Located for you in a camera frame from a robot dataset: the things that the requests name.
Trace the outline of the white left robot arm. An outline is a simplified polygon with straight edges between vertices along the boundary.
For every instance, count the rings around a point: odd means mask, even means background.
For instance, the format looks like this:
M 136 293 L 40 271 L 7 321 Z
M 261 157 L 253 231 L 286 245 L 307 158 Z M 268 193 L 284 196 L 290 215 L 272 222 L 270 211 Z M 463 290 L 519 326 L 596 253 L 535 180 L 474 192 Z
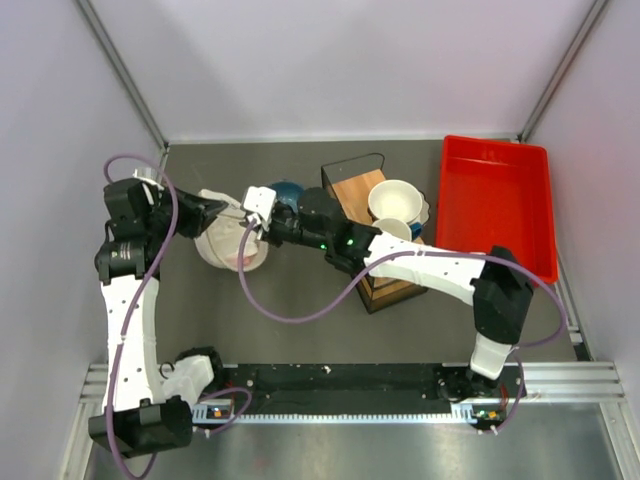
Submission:
M 110 183 L 103 193 L 109 219 L 94 263 L 107 311 L 109 378 L 89 435 L 123 458 L 185 447 L 194 406 L 202 395 L 220 394 L 227 374 L 212 347 L 182 352 L 162 373 L 155 328 L 159 265 L 174 235 L 199 237 L 231 200 L 137 178 Z

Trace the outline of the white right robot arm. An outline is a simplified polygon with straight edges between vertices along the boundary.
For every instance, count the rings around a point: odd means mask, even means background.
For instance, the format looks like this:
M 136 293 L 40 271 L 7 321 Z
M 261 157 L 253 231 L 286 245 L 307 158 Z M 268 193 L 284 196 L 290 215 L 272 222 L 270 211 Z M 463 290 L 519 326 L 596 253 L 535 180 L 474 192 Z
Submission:
M 502 385 L 502 371 L 520 341 L 533 297 L 529 273 L 510 250 L 494 247 L 488 254 L 468 254 L 402 240 L 348 219 L 340 203 L 321 188 L 303 191 L 291 208 L 274 189 L 260 187 L 244 206 L 257 216 L 260 238 L 273 246 L 313 248 L 353 278 L 405 281 L 469 305 L 476 339 L 467 384 L 481 396 Z

